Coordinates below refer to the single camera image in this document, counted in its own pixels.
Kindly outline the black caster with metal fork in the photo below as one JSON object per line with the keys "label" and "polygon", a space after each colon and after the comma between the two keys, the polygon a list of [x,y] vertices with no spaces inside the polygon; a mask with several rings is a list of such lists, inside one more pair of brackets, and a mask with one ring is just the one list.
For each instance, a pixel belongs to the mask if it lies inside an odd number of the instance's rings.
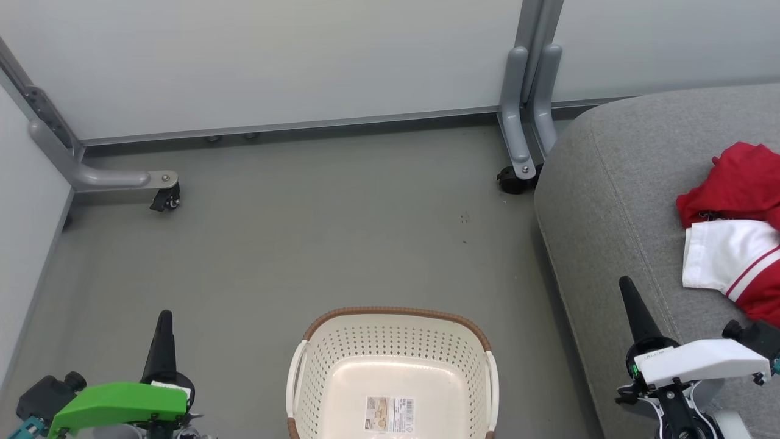
{"label": "black caster with metal fork", "polygon": [[149,209],[155,212],[172,211],[179,207],[180,202],[180,185],[179,183],[176,183],[171,187],[159,189],[154,196]]}

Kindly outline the grey fabric sofa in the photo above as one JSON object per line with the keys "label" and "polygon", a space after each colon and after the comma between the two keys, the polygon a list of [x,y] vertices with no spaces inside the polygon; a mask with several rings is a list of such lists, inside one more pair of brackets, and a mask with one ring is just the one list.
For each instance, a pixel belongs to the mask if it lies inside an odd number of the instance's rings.
{"label": "grey fabric sofa", "polygon": [[682,286],[676,198],[744,141],[780,153],[780,83],[611,102],[558,136],[534,195],[539,228],[606,439],[654,439],[657,422],[615,403],[633,338],[619,289],[631,277],[661,333],[716,338],[748,317],[721,293]]}

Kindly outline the round black caster wheel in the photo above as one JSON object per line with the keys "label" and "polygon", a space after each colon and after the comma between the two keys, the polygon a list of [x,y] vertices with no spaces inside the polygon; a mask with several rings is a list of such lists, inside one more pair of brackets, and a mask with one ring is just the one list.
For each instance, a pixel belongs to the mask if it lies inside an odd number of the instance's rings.
{"label": "round black caster wheel", "polygon": [[525,191],[535,189],[541,175],[543,164],[538,164],[536,174],[531,179],[521,179],[516,176],[516,172],[512,166],[504,167],[496,177],[496,181],[501,192],[510,195],[520,195]]}

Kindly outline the long grey partition bottom rail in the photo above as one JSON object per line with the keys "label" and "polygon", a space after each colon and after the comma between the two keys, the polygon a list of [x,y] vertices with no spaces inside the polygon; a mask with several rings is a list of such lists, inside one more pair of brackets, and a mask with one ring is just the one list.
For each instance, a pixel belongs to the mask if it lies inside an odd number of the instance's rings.
{"label": "long grey partition bottom rail", "polygon": [[448,118],[457,116],[476,116],[481,114],[496,113],[497,105],[485,107],[471,107],[464,109],[447,109],[429,112],[407,112],[404,114],[387,116],[363,116],[357,118],[342,118],[336,120],[322,120],[296,123],[271,123],[251,127],[226,127],[219,129],[185,130],[157,134],[129,135],[120,137],[100,137],[81,140],[86,147],[123,145],[130,143],[149,141],[172,141],[198,137],[215,137],[227,135],[258,134],[266,132],[279,132],[286,130],[320,129],[329,127],[350,127],[371,123],[394,123],[405,121],[428,120],[434,118]]}

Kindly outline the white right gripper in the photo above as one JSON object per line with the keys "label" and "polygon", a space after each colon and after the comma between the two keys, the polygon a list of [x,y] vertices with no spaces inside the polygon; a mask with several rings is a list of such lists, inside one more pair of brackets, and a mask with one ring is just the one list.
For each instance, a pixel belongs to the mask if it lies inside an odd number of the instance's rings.
{"label": "white right gripper", "polygon": [[[621,277],[619,288],[633,341],[640,343],[661,337],[661,331],[632,278]],[[766,357],[731,339],[699,340],[637,355],[630,359],[628,371],[630,377],[639,377],[647,387],[654,388],[677,382],[687,384],[747,377],[756,373],[760,381],[768,382],[772,375],[771,363]]]}

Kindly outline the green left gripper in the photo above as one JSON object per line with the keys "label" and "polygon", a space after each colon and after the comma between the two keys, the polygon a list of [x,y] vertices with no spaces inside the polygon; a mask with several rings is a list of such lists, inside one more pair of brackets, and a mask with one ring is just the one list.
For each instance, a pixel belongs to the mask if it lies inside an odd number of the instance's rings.
{"label": "green left gripper", "polygon": [[170,310],[158,316],[140,382],[87,386],[79,373],[70,372],[62,385],[69,402],[56,403],[50,437],[75,437],[81,430],[119,424],[138,427],[147,437],[176,437],[192,419],[195,386],[177,372]]}

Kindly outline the grey partition post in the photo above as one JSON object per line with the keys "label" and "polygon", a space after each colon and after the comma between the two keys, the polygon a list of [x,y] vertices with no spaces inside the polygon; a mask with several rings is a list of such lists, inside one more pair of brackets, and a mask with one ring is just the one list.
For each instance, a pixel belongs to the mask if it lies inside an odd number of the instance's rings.
{"label": "grey partition post", "polygon": [[523,0],[515,47],[526,48],[528,59],[523,77],[521,103],[526,105],[534,86],[541,53],[553,42],[565,0]]}

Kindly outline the grey curved partition foot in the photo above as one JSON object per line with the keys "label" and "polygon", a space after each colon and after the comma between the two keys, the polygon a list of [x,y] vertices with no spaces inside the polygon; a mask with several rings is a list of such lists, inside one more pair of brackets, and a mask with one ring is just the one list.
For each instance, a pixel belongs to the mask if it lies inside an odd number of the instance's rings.
{"label": "grey curved partition foot", "polygon": [[544,157],[549,155],[557,141],[557,131],[552,115],[552,96],[561,59],[562,47],[560,45],[550,44],[543,48],[530,94],[534,127]]}
{"label": "grey curved partition foot", "polygon": [[527,61],[528,50],[523,46],[509,51],[497,112],[511,167],[516,177],[521,180],[532,180],[537,176],[536,165],[530,154],[521,119]]}

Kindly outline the long grey partition foot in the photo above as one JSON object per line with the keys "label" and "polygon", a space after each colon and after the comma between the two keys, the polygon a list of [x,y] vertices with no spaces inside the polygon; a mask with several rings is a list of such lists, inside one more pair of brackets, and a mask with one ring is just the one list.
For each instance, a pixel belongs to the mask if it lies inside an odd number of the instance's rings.
{"label": "long grey partition foot", "polygon": [[179,186],[173,171],[100,170],[83,164],[85,147],[55,107],[46,92],[34,84],[16,56],[0,37],[0,69],[9,78],[30,110],[28,133],[67,183],[80,193],[108,191],[163,191],[176,193]]}

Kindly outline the paper label sticker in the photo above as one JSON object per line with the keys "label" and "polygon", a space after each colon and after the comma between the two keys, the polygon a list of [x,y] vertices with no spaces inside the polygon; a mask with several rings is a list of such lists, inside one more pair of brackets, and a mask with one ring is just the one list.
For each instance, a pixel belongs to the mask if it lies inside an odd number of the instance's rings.
{"label": "paper label sticker", "polygon": [[416,402],[413,398],[368,396],[363,430],[388,434],[417,432]]}

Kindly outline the red and white jersey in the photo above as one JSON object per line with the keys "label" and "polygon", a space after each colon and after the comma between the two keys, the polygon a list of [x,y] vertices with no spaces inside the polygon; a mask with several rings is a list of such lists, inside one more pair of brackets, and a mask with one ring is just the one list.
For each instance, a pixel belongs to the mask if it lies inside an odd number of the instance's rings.
{"label": "red and white jersey", "polygon": [[780,154],[738,142],[679,195],[682,285],[717,291],[752,321],[780,328]]}

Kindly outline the short grey partition bottom rail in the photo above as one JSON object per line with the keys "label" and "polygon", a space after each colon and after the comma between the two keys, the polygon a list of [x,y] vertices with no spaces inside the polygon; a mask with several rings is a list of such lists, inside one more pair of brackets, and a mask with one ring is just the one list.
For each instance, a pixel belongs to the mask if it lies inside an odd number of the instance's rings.
{"label": "short grey partition bottom rail", "polygon": [[551,104],[551,110],[554,112],[585,112],[588,109],[604,105],[611,102],[618,102],[627,98],[634,98],[634,96],[619,96],[611,98],[589,98],[572,100],[565,102],[554,102]]}

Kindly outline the cream perforated laundry basket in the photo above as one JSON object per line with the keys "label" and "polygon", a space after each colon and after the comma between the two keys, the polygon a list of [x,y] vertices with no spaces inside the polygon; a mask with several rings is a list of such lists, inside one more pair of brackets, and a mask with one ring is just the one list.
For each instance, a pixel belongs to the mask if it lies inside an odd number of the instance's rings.
{"label": "cream perforated laundry basket", "polygon": [[[413,398],[417,432],[363,430],[368,396]],[[484,332],[448,312],[347,307],[307,328],[289,366],[290,439],[495,439],[498,365]]]}

